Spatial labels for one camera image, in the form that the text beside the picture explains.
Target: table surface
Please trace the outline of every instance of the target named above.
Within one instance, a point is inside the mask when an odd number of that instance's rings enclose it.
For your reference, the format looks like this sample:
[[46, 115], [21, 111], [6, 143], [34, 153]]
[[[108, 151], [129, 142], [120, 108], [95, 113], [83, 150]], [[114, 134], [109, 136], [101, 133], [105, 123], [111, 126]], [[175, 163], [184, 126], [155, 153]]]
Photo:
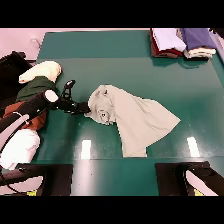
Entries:
[[[122, 158], [116, 125], [50, 111], [33, 163], [74, 163], [72, 195], [158, 195], [158, 161], [207, 160], [224, 176], [224, 69], [218, 55], [208, 62], [152, 58], [148, 31], [91, 31], [47, 33], [37, 62], [45, 60], [62, 66], [59, 92], [76, 80], [77, 102], [111, 84], [157, 100], [181, 119], [147, 148], [147, 158]], [[91, 140], [89, 161], [81, 160], [84, 140]], [[201, 158], [194, 158], [195, 147]]]

